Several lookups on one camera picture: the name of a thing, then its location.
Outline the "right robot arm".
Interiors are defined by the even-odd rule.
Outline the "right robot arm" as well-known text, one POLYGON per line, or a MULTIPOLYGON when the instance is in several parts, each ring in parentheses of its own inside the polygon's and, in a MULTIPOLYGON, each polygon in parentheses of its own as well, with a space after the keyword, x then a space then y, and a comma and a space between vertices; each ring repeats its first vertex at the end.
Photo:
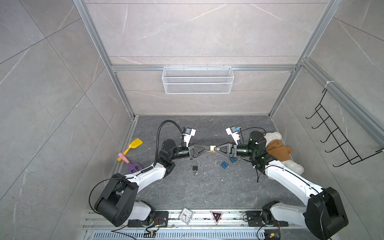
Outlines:
POLYGON ((349 224, 340 194, 301 176, 303 169, 291 160, 292 151, 283 145, 280 133, 252 131, 243 144, 240 131, 228 128, 227 133, 234 142, 211 146, 212 153, 228 158, 248 157, 256 171, 279 182, 304 204, 300 207, 272 201, 264 205, 260 214, 264 226, 288 222, 306 227, 320 240, 328 240, 349 224))

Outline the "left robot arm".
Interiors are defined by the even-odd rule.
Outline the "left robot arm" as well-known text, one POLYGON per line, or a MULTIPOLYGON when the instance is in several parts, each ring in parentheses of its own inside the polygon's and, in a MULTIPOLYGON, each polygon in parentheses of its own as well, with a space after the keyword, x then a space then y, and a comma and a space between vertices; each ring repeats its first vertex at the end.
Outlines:
POLYGON ((133 174, 124 176, 117 173, 105 180, 107 185, 92 210, 115 227, 126 221, 141 221, 150 225, 155 219, 155 208, 147 202, 138 201, 138 192, 168 176, 176 166, 174 160, 195 159, 209 150, 208 146, 199 144, 178 147, 175 141, 165 140, 154 164, 133 174))

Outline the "white teddy bear brown hoodie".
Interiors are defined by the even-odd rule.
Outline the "white teddy bear brown hoodie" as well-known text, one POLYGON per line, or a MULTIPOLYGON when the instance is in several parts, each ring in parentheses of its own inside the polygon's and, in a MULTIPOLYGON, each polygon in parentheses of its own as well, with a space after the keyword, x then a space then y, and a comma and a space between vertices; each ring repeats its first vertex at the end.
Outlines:
POLYGON ((294 173, 298 175, 304 173, 304 168, 292 160, 291 154, 293 150, 283 145, 282 135, 279 132, 266 133, 264 138, 266 139, 266 150, 272 157, 294 173))

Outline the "yellow toy shovel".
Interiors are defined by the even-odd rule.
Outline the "yellow toy shovel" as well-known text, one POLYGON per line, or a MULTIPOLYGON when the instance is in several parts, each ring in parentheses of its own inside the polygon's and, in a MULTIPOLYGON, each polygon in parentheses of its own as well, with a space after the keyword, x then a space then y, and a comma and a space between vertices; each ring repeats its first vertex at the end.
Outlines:
POLYGON ((136 149, 137 147, 139 147, 140 145, 143 144, 143 141, 140 140, 140 139, 135 139, 134 141, 132 141, 129 145, 128 145, 128 148, 123 151, 122 153, 126 156, 127 158, 127 153, 131 150, 131 149, 136 149))

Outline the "small white clock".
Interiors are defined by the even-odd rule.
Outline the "small white clock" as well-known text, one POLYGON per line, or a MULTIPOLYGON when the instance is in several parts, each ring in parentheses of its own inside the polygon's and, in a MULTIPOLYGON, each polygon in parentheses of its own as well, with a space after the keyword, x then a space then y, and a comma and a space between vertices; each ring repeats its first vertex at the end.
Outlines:
POLYGON ((183 223, 185 223, 186 225, 189 225, 191 222, 191 219, 193 218, 193 215, 194 215, 194 212, 192 210, 183 208, 179 214, 178 219, 183 223))

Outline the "red triangle warning sign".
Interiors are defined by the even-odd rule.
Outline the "red triangle warning sign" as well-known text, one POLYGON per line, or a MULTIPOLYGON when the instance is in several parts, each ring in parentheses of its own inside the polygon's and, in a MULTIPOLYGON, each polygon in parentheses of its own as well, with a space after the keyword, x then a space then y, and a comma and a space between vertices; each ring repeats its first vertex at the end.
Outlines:
POLYGON ((223 212, 218 212, 218 211, 210 211, 214 221, 215 221, 215 224, 218 225, 220 220, 222 219, 222 216, 223 216, 223 212))

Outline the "pink purple toy shovel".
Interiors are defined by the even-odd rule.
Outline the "pink purple toy shovel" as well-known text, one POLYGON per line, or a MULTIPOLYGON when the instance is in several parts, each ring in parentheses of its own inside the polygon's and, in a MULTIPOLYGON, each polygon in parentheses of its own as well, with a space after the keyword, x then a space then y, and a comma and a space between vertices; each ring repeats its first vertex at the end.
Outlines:
POLYGON ((129 174, 136 173, 143 169, 143 167, 139 163, 130 162, 123 153, 118 153, 118 162, 124 161, 128 164, 129 174))

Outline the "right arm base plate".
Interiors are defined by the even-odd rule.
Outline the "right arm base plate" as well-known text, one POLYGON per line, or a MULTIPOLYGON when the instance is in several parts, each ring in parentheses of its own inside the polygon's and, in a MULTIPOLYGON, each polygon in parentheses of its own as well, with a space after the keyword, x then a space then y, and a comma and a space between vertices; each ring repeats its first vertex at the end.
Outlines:
POLYGON ((249 227, 288 227, 289 223, 285 221, 277 221, 272 215, 265 211, 246 211, 243 215, 243 221, 247 222, 249 227))

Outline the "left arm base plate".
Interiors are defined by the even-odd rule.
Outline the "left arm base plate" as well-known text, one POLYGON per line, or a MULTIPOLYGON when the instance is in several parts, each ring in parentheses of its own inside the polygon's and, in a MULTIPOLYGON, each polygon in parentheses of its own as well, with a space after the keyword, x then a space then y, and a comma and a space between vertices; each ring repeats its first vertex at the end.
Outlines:
POLYGON ((151 213, 145 220, 128 220, 128 228, 154 228, 167 227, 169 219, 169 211, 155 211, 151 213))

